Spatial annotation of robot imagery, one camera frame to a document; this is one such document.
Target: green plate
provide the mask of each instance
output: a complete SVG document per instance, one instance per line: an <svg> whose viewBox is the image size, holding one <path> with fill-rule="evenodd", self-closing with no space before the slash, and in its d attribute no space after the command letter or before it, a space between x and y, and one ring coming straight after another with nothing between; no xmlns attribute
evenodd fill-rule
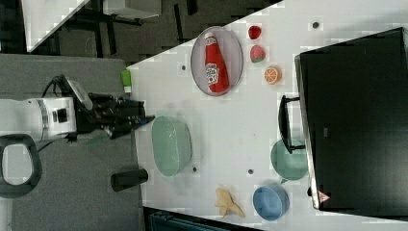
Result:
<svg viewBox="0 0 408 231"><path fill-rule="evenodd" d="M191 138L187 125L177 118L160 115L153 123L154 160L165 176L180 172L191 159Z"/></svg>

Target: bottle cap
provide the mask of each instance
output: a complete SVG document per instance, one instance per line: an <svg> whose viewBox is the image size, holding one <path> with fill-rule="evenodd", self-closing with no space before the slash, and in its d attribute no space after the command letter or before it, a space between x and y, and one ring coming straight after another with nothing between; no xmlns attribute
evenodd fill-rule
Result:
<svg viewBox="0 0 408 231"><path fill-rule="evenodd" d="M209 38L209 37L215 37L214 34L212 32L206 33L204 38Z"/></svg>

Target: blue bowl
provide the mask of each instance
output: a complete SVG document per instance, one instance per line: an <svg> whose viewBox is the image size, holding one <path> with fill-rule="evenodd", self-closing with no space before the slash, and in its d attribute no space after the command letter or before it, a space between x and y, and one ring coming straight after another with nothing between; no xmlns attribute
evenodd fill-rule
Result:
<svg viewBox="0 0 408 231"><path fill-rule="evenodd" d="M255 191L253 204L261 218L276 220L288 211L289 198L281 186L269 185Z"/></svg>

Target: white table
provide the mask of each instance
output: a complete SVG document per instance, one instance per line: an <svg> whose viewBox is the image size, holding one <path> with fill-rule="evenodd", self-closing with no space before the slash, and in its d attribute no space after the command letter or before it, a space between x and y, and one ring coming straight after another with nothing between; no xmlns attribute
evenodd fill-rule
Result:
<svg viewBox="0 0 408 231"><path fill-rule="evenodd" d="M27 52L32 52L89 0L21 0Z"/></svg>
<svg viewBox="0 0 408 231"><path fill-rule="evenodd" d="M312 28L315 21L320 23L316 30ZM247 35L253 24L260 24L263 29L257 41ZM187 122L193 148L191 163L171 181L155 165L151 124L137 132L139 163L149 172L148 182L141 185L143 206L262 230L407 230L405 222L313 209L306 194L307 177L283 186L291 207L279 220L261 219L252 205L254 191L279 178L269 153L280 139L279 100L284 93L297 92L294 56L400 26L408 28L407 0L286 0L273 5L225 26L237 36L245 62L237 87L221 97L205 95L191 77L194 40L129 66L133 97L145 101L148 115L165 110ZM259 64L249 60L249 50L255 43L267 50L266 60ZM278 86L264 81L264 71L271 64L283 69ZM302 133L299 105L291 105L292 127L299 135ZM197 172L192 171L193 167L197 167ZM249 169L254 169L253 175L247 173ZM218 186L229 189L245 218L218 215L215 206Z"/></svg>

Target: light green bowl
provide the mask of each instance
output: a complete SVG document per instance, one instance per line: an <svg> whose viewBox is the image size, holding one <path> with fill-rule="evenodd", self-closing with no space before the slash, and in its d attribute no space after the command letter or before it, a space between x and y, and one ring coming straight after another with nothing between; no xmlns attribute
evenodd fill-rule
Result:
<svg viewBox="0 0 408 231"><path fill-rule="evenodd" d="M301 143L292 140L292 145ZM306 149L296 149L291 154L282 140L272 147L270 160L276 172L286 180L299 180L308 172Z"/></svg>
<svg viewBox="0 0 408 231"><path fill-rule="evenodd" d="M191 159L191 138L187 125L177 118L160 115L152 127L154 161L165 176L180 172Z"/></svg>

